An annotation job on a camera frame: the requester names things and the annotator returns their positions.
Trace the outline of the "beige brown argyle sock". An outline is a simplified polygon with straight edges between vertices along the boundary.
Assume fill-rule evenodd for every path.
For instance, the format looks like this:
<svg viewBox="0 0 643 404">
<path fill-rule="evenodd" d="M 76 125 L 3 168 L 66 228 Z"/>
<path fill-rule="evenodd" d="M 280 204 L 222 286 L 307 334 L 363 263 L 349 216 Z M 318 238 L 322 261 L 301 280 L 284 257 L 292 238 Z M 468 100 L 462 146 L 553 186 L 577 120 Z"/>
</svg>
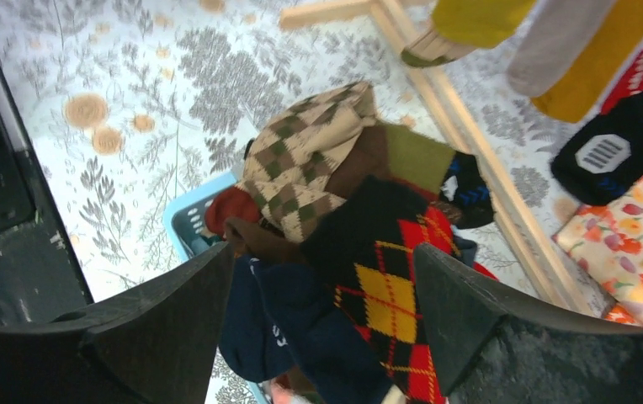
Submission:
<svg viewBox="0 0 643 404">
<path fill-rule="evenodd" d="M 326 190 L 362 130 L 376 122 L 369 82 L 352 82 L 292 104 L 252 142 L 236 184 L 263 218 L 291 242 L 302 242 L 321 217 L 344 203 Z"/>
</svg>

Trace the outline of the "black red yellow argyle sock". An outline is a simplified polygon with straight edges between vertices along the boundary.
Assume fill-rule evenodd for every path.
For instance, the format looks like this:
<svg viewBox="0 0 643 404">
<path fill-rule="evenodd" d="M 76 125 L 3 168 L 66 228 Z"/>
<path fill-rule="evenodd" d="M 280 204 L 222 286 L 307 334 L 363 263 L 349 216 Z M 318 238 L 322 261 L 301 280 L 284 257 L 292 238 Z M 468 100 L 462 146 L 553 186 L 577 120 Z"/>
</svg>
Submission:
<svg viewBox="0 0 643 404">
<path fill-rule="evenodd" d="M 444 403 L 412 267 L 425 242 L 460 255 L 444 213 L 403 184 L 368 176 L 300 250 L 408 401 Z"/>
</svg>

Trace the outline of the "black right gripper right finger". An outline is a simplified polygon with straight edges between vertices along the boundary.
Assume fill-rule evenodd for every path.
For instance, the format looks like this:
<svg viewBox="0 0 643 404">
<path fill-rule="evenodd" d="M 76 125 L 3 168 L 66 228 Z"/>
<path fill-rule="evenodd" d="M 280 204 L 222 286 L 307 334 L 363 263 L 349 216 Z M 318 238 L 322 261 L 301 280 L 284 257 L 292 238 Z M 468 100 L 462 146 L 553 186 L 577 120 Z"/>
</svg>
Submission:
<svg viewBox="0 0 643 404">
<path fill-rule="evenodd" d="M 451 397 L 522 293 L 423 243 L 413 251 L 416 293 L 441 391 Z"/>
</svg>

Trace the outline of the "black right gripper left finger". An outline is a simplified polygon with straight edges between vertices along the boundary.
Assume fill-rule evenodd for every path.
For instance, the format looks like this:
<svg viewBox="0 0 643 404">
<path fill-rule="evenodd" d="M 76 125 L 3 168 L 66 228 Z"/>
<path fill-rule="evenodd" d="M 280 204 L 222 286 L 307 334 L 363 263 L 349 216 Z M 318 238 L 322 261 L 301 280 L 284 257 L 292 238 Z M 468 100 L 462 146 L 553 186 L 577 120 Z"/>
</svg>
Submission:
<svg viewBox="0 0 643 404">
<path fill-rule="evenodd" d="M 233 251 L 218 243 L 175 269 L 56 318 L 80 327 L 79 364 L 59 371 L 55 403 L 203 403 Z"/>
</svg>

